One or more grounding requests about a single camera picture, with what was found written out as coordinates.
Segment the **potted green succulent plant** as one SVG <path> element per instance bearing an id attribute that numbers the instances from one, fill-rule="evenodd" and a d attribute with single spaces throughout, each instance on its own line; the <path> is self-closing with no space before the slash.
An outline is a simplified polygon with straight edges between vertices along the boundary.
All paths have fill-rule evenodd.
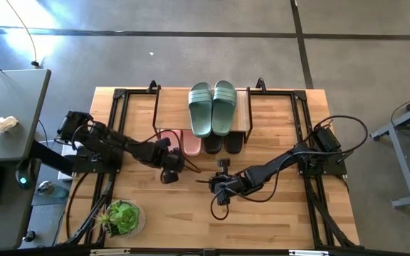
<path id="1" fill-rule="evenodd" d="M 147 222 L 144 210 L 131 201 L 114 201 L 95 217 L 97 224 L 110 238 L 134 237 L 141 233 Z"/>

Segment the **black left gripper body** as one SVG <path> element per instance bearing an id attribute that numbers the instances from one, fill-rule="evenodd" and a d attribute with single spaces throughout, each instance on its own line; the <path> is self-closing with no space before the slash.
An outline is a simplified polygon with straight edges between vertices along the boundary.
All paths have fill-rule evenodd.
<path id="1" fill-rule="evenodd" d="M 173 147 L 169 137 L 149 142 L 152 147 L 152 155 L 148 165 L 166 172 L 181 173 L 184 170 L 185 158 L 179 147 Z"/>

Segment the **grey computer mouse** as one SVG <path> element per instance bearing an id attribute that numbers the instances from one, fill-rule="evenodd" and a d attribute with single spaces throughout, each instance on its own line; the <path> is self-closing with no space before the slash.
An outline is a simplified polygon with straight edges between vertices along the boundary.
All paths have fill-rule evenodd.
<path id="1" fill-rule="evenodd" d="M 44 197 L 52 197 L 55 191 L 55 184 L 51 181 L 43 181 L 36 189 L 36 194 Z"/>

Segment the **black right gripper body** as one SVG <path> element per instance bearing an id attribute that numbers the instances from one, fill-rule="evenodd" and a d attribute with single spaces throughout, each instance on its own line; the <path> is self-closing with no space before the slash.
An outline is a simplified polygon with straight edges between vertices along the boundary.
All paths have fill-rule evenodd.
<path id="1" fill-rule="evenodd" d="M 216 173 L 209 179 L 210 191 L 216 195 L 217 204 L 219 206 L 228 205 L 230 197 L 237 193 L 244 194 L 250 188 L 250 183 L 247 178 L 238 175 L 228 175 L 223 172 Z"/>

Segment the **black aluminium rig frame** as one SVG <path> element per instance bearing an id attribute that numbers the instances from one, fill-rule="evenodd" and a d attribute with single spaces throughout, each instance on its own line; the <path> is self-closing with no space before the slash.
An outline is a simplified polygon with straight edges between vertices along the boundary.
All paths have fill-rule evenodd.
<path id="1" fill-rule="evenodd" d="M 154 134 L 152 126 L 157 89 L 97 87 L 90 108 L 95 120 L 111 124 L 137 140 Z M 265 162 L 282 154 L 325 118 L 328 105 L 323 90 L 251 89 L 253 129 L 241 153 L 231 156 L 231 172 Z M 115 179 L 112 200 L 128 200 L 146 213 L 147 223 L 134 237 L 103 238 L 110 248 L 133 253 L 219 252 L 311 249 L 313 227 L 305 182 L 296 166 L 282 171 L 253 199 L 234 197 L 218 206 L 206 183 L 216 173 L 217 156 L 201 153 L 193 158 L 201 173 L 183 171 L 175 183 L 160 182 L 160 170 L 125 154 Z"/>

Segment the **grey desk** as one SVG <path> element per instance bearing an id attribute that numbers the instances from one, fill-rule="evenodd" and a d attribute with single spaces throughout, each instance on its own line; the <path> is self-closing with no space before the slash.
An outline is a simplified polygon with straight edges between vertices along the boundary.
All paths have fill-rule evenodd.
<path id="1" fill-rule="evenodd" d="M 0 117 L 19 121 L 0 134 L 0 250 L 18 248 L 28 227 L 33 189 L 21 189 L 15 171 L 29 156 L 50 77 L 49 69 L 0 72 Z"/>

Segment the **crumpled white cloth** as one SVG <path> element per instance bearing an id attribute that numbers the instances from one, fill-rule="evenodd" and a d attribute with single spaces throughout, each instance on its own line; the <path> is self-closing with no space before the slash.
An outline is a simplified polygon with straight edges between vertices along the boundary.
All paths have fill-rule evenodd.
<path id="1" fill-rule="evenodd" d="M 19 121 L 13 117 L 0 117 L 0 134 L 9 131 L 11 128 L 15 127 Z"/>

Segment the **green rubber slide sandal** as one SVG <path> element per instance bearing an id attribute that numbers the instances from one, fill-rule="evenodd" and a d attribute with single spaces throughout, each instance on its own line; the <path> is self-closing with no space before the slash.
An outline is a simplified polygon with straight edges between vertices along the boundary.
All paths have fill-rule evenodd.
<path id="1" fill-rule="evenodd" d="M 188 93 L 188 108 L 191 130 L 198 138 L 211 133 L 211 87 L 207 82 L 195 84 Z"/>
<path id="2" fill-rule="evenodd" d="M 236 108 L 237 92 L 235 87 L 226 80 L 215 84 L 211 128 L 214 134 L 226 136 L 232 128 Z"/>

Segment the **wooden shelf with black frame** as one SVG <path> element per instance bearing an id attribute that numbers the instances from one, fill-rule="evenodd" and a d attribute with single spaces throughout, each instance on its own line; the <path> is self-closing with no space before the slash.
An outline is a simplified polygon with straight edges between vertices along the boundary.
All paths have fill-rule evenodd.
<path id="1" fill-rule="evenodd" d="M 154 129 L 191 130 L 188 107 L 189 90 L 189 87 L 157 86 L 152 120 Z M 253 129 L 251 89 L 249 87 L 236 88 L 236 92 L 236 108 L 231 131 L 244 132 L 246 143 Z"/>

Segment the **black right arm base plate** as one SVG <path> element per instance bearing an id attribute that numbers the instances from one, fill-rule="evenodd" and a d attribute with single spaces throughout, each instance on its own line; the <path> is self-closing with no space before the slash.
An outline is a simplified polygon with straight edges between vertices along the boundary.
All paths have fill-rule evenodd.
<path id="1" fill-rule="evenodd" d="M 344 158 L 341 149 L 332 151 L 332 155 L 304 154 L 300 156 L 299 173 L 304 176 L 346 175 Z"/>

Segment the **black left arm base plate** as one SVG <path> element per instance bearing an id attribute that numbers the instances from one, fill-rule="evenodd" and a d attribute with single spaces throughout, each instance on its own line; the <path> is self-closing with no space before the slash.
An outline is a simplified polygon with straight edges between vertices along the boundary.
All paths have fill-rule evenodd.
<path id="1" fill-rule="evenodd" d="M 93 174 L 116 174 L 122 165 L 123 151 L 111 149 L 108 153 L 96 153 L 79 146 L 76 155 L 69 156 L 73 162 L 73 172 Z"/>

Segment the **black device with indicator light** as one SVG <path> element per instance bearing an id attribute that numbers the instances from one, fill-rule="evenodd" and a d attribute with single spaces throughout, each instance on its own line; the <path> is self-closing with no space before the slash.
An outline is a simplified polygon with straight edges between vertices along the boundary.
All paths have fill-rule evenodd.
<path id="1" fill-rule="evenodd" d="M 30 189 L 35 185 L 35 167 L 34 159 L 26 159 L 16 165 L 15 177 L 21 189 Z"/>

